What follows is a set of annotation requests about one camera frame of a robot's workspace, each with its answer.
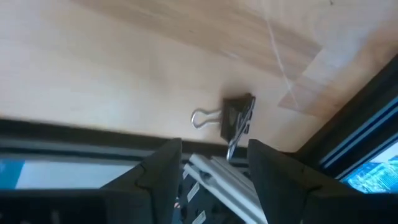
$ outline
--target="black plastic frame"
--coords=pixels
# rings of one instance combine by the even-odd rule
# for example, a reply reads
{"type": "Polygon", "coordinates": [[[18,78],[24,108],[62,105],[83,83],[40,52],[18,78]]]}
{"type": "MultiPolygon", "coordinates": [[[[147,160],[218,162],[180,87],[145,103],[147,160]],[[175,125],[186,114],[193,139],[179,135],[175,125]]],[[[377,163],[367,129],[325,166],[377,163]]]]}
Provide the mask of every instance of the black plastic frame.
{"type": "Polygon", "coordinates": [[[295,156],[342,179],[398,141],[398,55],[295,156]]]}
{"type": "MultiPolygon", "coordinates": [[[[140,162],[167,138],[0,119],[0,156],[66,161],[140,162]]],[[[226,156],[227,146],[182,141],[182,161],[192,153],[226,156]]],[[[247,167],[246,148],[236,149],[232,163],[247,167]]]]}

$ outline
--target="binder clip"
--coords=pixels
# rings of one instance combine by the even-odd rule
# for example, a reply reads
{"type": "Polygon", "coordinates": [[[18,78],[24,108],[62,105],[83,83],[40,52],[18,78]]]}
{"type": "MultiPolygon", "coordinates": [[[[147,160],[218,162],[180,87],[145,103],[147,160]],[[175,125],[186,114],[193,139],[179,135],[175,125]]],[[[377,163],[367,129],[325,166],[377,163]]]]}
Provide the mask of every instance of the binder clip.
{"type": "Polygon", "coordinates": [[[228,143],[226,159],[230,161],[241,136],[249,132],[255,102],[256,97],[250,93],[236,98],[224,98],[221,110],[196,109],[191,117],[192,126],[201,129],[209,124],[221,124],[221,137],[228,143]],[[203,113],[208,119],[196,123],[198,113],[203,113]]]}

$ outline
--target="white cable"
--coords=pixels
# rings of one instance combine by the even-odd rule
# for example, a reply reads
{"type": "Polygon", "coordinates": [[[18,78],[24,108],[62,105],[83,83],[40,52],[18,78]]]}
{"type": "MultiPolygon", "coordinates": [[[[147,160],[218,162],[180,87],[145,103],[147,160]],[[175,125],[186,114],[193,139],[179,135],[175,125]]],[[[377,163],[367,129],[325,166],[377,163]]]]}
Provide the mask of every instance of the white cable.
{"type": "Polygon", "coordinates": [[[296,109],[299,110],[300,109],[299,108],[299,104],[297,103],[296,97],[294,96],[292,88],[290,87],[289,80],[288,80],[287,75],[285,73],[285,68],[284,68],[284,66],[282,64],[282,61],[280,59],[280,55],[279,55],[278,47],[276,45],[276,41],[275,41],[275,38],[274,38],[274,33],[272,31],[271,23],[269,22],[269,18],[268,18],[267,14],[266,14],[264,0],[258,0],[258,1],[261,2],[260,8],[261,8],[261,12],[262,12],[262,17],[266,20],[266,23],[267,23],[267,26],[268,26],[268,29],[269,29],[269,35],[271,37],[271,46],[272,46],[272,49],[273,49],[273,51],[274,51],[274,53],[276,55],[276,59],[277,59],[278,64],[279,64],[280,71],[283,74],[285,83],[287,85],[287,89],[288,89],[289,93],[292,95],[292,98],[293,98],[294,103],[296,105],[296,109]]]}

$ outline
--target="wooden desk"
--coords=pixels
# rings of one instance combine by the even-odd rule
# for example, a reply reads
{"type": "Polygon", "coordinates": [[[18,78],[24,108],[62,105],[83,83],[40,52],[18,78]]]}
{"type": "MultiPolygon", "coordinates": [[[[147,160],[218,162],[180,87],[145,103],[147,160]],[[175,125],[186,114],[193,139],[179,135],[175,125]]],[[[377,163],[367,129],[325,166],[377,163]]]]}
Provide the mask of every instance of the wooden desk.
{"type": "MultiPolygon", "coordinates": [[[[185,12],[190,1],[197,0],[166,4],[185,12]]],[[[129,13],[132,2],[139,10],[158,9],[136,0],[1,1],[0,116],[223,142],[216,126],[193,129],[191,113],[219,108],[223,96],[248,91],[257,103],[249,136],[241,144],[258,138],[294,152],[398,52],[396,0],[217,0],[215,9],[207,1],[208,11],[222,10],[216,3],[227,2],[262,18],[259,23],[267,24],[267,19],[274,33],[283,29],[286,34],[275,38],[282,51],[281,38],[288,38],[285,44],[308,40],[310,47],[304,49],[322,46],[313,61],[282,54],[285,74],[275,66],[275,55],[262,64],[265,53],[259,57],[245,51],[273,49],[269,36],[257,45],[243,42],[237,57],[222,50],[240,39],[212,32],[187,39],[186,33],[163,30],[162,23],[137,21],[129,13]],[[118,2],[118,7],[109,2],[118,2]],[[216,40],[222,47],[215,47],[216,40]],[[300,63],[291,67],[289,60],[300,63]],[[302,73],[292,72],[307,62],[302,73]]],[[[218,11],[212,15],[220,20],[208,18],[210,23],[224,19],[218,11]]],[[[177,25],[186,28],[181,19],[175,20],[177,25]]],[[[222,23],[216,25],[224,29],[222,23]]]]}

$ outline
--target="metal clip handle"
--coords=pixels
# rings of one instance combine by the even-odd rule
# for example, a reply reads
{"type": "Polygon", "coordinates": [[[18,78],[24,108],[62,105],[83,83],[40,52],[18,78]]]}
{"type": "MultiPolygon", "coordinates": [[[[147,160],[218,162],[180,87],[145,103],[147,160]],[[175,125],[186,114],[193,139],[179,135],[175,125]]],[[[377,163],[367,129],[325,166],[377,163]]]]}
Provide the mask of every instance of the metal clip handle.
{"type": "Polygon", "coordinates": [[[211,119],[205,120],[205,121],[202,122],[202,123],[196,123],[196,122],[195,122],[195,116],[196,116],[198,113],[202,113],[202,114],[204,114],[204,115],[207,116],[207,117],[210,117],[210,116],[219,116],[219,115],[221,114],[221,110],[216,110],[216,111],[207,111],[207,110],[203,110],[203,109],[196,109],[196,110],[194,110],[193,113],[192,113],[192,116],[191,116],[191,123],[192,123],[192,126],[193,126],[195,129],[201,129],[201,128],[203,128],[203,127],[209,125],[209,124],[220,124],[220,122],[221,122],[221,121],[220,121],[220,118],[211,118],[211,119]]]}

